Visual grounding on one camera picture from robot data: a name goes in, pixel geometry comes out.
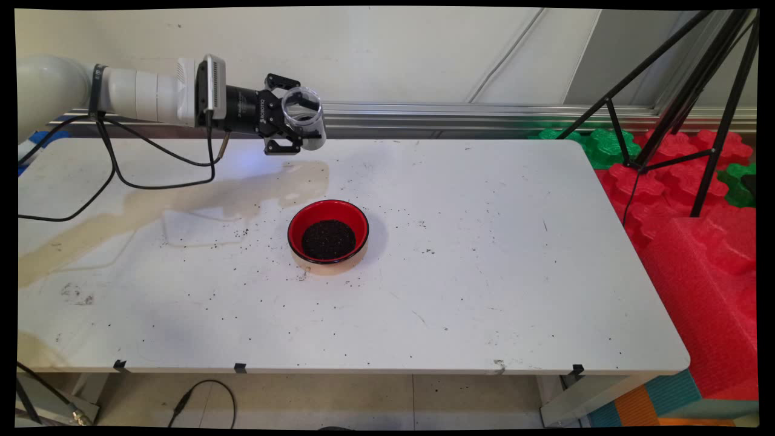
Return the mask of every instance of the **soil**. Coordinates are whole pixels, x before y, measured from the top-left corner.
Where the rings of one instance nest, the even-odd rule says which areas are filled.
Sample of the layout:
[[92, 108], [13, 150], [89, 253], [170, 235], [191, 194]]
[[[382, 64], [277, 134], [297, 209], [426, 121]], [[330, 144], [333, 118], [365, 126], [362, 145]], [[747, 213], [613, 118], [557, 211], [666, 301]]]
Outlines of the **soil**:
[[323, 261], [341, 258], [355, 249], [355, 233], [341, 221], [320, 221], [304, 232], [301, 249], [310, 258]]

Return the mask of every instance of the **tile floor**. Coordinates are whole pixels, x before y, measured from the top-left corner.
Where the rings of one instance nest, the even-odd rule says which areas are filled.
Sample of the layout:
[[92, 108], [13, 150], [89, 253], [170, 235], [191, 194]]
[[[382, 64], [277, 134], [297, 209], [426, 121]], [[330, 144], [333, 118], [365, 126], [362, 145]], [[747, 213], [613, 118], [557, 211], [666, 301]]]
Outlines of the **tile floor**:
[[[97, 424], [165, 427], [181, 396], [203, 379], [217, 379], [234, 392], [235, 428], [542, 427], [536, 378], [508, 375], [114, 374], [100, 397]], [[174, 426], [226, 428], [231, 420], [229, 394], [205, 383]]]

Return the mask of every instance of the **robotic arm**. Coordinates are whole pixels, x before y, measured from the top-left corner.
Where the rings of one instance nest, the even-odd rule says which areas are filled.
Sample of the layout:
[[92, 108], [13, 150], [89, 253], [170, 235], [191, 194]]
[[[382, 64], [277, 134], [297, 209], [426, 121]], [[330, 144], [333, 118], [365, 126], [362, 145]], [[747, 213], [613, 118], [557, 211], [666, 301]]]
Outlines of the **robotic arm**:
[[[198, 64], [178, 59], [175, 77], [113, 67], [97, 72], [96, 67], [54, 56], [17, 61], [19, 144], [61, 114], [88, 107], [95, 77], [101, 79], [97, 105], [102, 112], [189, 127], [206, 126], [209, 118], [212, 128], [227, 135], [262, 137], [267, 155], [317, 150], [326, 141], [320, 98], [293, 79], [269, 74], [263, 90], [228, 86], [225, 61], [211, 54]], [[286, 91], [282, 99], [272, 92], [276, 88]]]

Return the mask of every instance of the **bowl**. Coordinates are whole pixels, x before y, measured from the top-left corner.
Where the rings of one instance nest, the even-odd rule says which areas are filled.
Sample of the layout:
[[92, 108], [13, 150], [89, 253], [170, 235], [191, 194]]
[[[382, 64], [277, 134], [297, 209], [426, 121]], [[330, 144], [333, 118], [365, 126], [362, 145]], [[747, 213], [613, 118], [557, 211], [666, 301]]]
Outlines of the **bowl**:
[[[334, 259], [316, 259], [304, 253], [301, 248], [301, 237], [304, 236], [304, 232], [312, 224], [325, 220], [341, 221], [353, 230], [355, 248], [350, 253]], [[288, 224], [288, 244], [293, 252], [308, 262], [320, 265], [335, 264], [351, 258], [363, 248], [368, 237], [369, 220], [366, 219], [366, 215], [352, 203], [342, 200], [321, 200], [308, 204], [299, 210]]]

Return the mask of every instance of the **white table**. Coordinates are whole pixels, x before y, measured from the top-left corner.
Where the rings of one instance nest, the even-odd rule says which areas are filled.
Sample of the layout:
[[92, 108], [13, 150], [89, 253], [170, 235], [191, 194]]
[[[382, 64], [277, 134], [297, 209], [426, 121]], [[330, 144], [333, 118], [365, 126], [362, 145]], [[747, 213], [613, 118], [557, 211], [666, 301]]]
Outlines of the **white table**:
[[[159, 142], [206, 161], [203, 140]], [[140, 140], [113, 143], [130, 181], [208, 175]], [[20, 220], [18, 359], [71, 372], [113, 372], [116, 361], [130, 372], [582, 365], [585, 377], [543, 407], [547, 425], [688, 367], [575, 142], [262, 150], [231, 141], [207, 185], [143, 191], [116, 179], [70, 222]], [[19, 178], [19, 212], [69, 215], [108, 172], [100, 140], [58, 140]], [[305, 264], [288, 247], [289, 220], [320, 199], [349, 200], [370, 223], [367, 248], [341, 265]]]

